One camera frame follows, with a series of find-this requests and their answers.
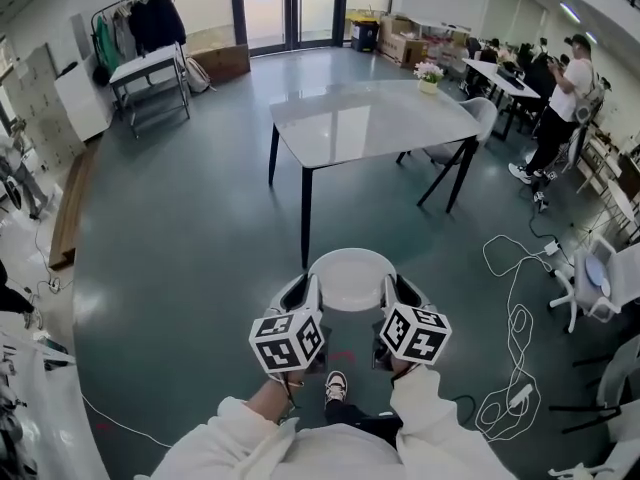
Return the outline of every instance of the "flower pot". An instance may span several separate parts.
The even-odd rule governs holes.
[[[418,89],[425,94],[438,94],[438,84],[425,82],[424,80],[418,80]]]

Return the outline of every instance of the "shoe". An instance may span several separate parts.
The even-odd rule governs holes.
[[[42,313],[38,311],[38,308],[33,308],[31,313],[24,313],[24,328],[29,329],[34,324],[38,330],[42,330]]]
[[[327,405],[331,400],[338,400],[344,403],[347,399],[347,378],[344,373],[331,372],[327,377],[325,387],[327,390],[325,391],[324,405]]]
[[[525,185],[531,185],[531,176],[527,174],[524,167],[518,167],[517,165],[509,164],[509,172]]]

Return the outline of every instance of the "green epoxy floor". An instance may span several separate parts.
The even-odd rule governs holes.
[[[177,113],[139,141],[116,124],[102,141],[81,223],[75,267],[75,346],[82,389],[121,423],[172,444],[215,414],[228,395],[246,398],[264,380],[247,337],[253,319],[301,273],[298,162],[280,148],[273,191],[267,186],[271,139],[269,100],[283,92],[332,83],[412,78],[388,61],[351,50],[323,49],[252,61],[252,73],[192,100],[190,121]],[[444,84],[458,98],[452,84]],[[444,212],[453,176],[427,201],[415,203],[437,170],[416,153],[403,166],[383,157],[340,165],[314,176],[310,259],[343,247],[386,256],[449,317],[454,335],[437,365],[444,398],[478,402],[506,386],[506,298],[511,278],[496,279],[482,245],[498,234],[541,250],[528,228],[527,192],[507,172],[533,143],[512,132],[491,139],[474,159],[458,202]],[[569,223],[593,213],[589,191],[575,195],[580,175],[548,190],[552,206],[536,220],[571,249]],[[496,244],[496,268],[521,257]],[[615,349],[624,317],[603,325],[583,319],[567,336],[568,310],[550,315],[557,283],[538,265],[523,267],[514,301],[535,317],[527,369],[538,380],[542,407],[531,430],[494,449],[521,479],[550,468],[598,462],[607,445],[601,427],[569,436],[578,415],[550,415],[549,404],[585,404],[584,385],[598,366],[572,361]],[[381,313],[328,313],[329,364],[349,377],[350,399],[371,413],[389,408],[389,375],[371,370],[371,324]],[[296,414],[322,425],[322,377],[310,377]],[[461,401],[459,417],[470,406]],[[113,480],[150,474],[164,450],[88,411]],[[472,428],[471,421],[467,427]]]

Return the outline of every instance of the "wooden baseboard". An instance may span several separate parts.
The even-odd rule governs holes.
[[[51,239],[49,267],[53,270],[61,270],[74,262],[80,215],[91,182],[93,161],[99,145],[99,139],[88,142],[87,150],[75,158],[69,170]]]

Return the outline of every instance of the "ceiling light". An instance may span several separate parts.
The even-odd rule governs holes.
[[[569,16],[571,16],[571,18],[576,23],[580,23],[580,18],[578,18],[578,15],[571,10],[571,7],[569,7],[567,4],[560,4],[560,7],[562,7],[564,9],[564,12],[566,12]]]

